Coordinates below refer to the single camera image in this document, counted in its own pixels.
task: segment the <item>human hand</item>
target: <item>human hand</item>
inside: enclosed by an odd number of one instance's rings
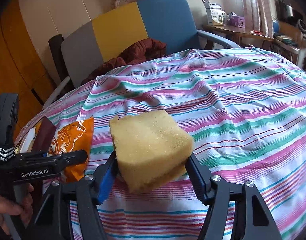
[[[10,234],[10,231],[6,222],[4,221],[2,214],[6,213],[11,216],[20,215],[23,224],[27,226],[33,214],[33,208],[32,208],[33,199],[30,194],[30,192],[32,192],[33,190],[34,190],[33,186],[31,184],[28,184],[29,193],[23,198],[21,206],[17,203],[14,203],[0,196],[0,226],[7,235]]]

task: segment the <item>cardboard box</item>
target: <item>cardboard box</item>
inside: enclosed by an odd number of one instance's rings
[[[245,18],[244,17],[230,15],[228,19],[229,19],[229,25],[239,27],[239,28],[245,28]]]

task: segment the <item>pink and green striped fabric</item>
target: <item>pink and green striped fabric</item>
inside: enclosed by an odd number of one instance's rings
[[[94,116],[86,173],[113,150],[109,120],[115,115],[165,109],[193,136],[194,154],[213,173],[242,184],[252,180],[283,239],[306,224],[306,73],[262,49],[186,50],[114,69],[66,94],[41,116],[57,127]],[[130,194],[116,179],[98,206],[110,239],[197,239],[207,206],[196,199],[187,175],[146,194]],[[83,239],[71,202],[76,240]],[[230,203],[224,239],[230,238]]]

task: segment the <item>snack bag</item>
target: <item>snack bag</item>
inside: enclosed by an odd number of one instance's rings
[[[58,130],[51,142],[49,154],[56,155],[66,152],[85,150],[90,155],[90,148],[93,138],[94,118],[73,122]],[[64,175],[66,182],[78,181],[84,176],[85,163],[65,168]]]

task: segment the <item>blue chair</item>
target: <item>blue chair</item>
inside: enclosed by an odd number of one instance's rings
[[[240,48],[233,41],[197,30],[186,0],[139,0],[99,15],[65,40],[60,34],[49,40],[62,83],[43,108],[69,82],[73,83],[71,88],[79,87],[93,70],[139,40],[162,41],[169,55],[186,49],[202,49],[199,36],[225,49]]]

